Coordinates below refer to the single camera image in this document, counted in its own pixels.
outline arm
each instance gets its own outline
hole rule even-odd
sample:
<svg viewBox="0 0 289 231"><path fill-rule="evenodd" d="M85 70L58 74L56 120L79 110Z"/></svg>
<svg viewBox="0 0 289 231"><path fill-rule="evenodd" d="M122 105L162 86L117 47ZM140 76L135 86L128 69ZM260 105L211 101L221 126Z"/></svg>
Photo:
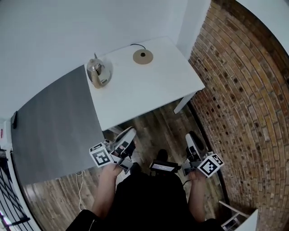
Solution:
<svg viewBox="0 0 289 231"><path fill-rule="evenodd" d="M189 209L197 222L205 221L205 175L200 171L190 172L191 192L189 197Z"/></svg>
<svg viewBox="0 0 289 231"><path fill-rule="evenodd" d="M104 167L99 177L98 189L91 211L101 219L104 219L113 203L117 175L122 168L116 164L109 164Z"/></svg>

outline stainless steel kettle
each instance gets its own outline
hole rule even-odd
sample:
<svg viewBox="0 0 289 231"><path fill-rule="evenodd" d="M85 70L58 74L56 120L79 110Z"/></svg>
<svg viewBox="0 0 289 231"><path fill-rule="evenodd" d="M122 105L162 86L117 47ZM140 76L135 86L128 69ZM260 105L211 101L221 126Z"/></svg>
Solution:
<svg viewBox="0 0 289 231"><path fill-rule="evenodd" d="M94 59L89 60L86 67L87 75L95 88L101 88L111 80L111 73L103 62L94 54Z"/></svg>

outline gray mat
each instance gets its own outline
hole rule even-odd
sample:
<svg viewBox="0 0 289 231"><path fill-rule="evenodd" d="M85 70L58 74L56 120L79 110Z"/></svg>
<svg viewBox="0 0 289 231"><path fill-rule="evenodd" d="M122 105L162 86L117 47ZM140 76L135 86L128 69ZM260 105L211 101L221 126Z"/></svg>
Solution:
<svg viewBox="0 0 289 231"><path fill-rule="evenodd" d="M89 148L104 140L85 68L64 75L18 111L14 162L23 185L95 166Z"/></svg>

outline wooden floor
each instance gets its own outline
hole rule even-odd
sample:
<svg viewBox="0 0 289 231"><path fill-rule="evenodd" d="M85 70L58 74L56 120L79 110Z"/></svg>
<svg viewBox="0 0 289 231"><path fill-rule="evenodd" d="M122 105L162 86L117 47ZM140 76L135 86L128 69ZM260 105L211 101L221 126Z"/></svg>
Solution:
<svg viewBox="0 0 289 231"><path fill-rule="evenodd" d="M186 158L185 135L191 130L200 134L188 107L186 106L175 115L173 109L176 105L177 102L170 103L120 125L122 128L134 126L137 130L133 161L141 165L143 172L149 173L149 165L161 148L168 151L169 161L181 164ZM108 139L114 136L110 131L104 134ZM81 197L88 209L93 204L93 195L98 185L100 171L96 167L84 171ZM187 180L181 171L178 175L182 182ZM117 184L124 178L125 175L121 173ZM82 177L78 176L79 185L81 182ZM219 215L218 200L223 199L217 175L207 179L206 187L206 218L214 218ZM65 230L79 213L79 190L75 174L25 185L23 189L28 205L43 230ZM188 196L190 182L184 186L184 189Z"/></svg>

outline brick wall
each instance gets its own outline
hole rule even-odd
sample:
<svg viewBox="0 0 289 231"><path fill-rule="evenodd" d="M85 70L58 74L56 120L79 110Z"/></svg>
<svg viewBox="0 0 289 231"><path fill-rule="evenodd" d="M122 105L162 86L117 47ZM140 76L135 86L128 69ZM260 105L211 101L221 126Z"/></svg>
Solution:
<svg viewBox="0 0 289 231"><path fill-rule="evenodd" d="M258 208L258 229L289 219L289 59L272 33L233 0L212 2L189 60L206 88L192 103L232 205Z"/></svg>

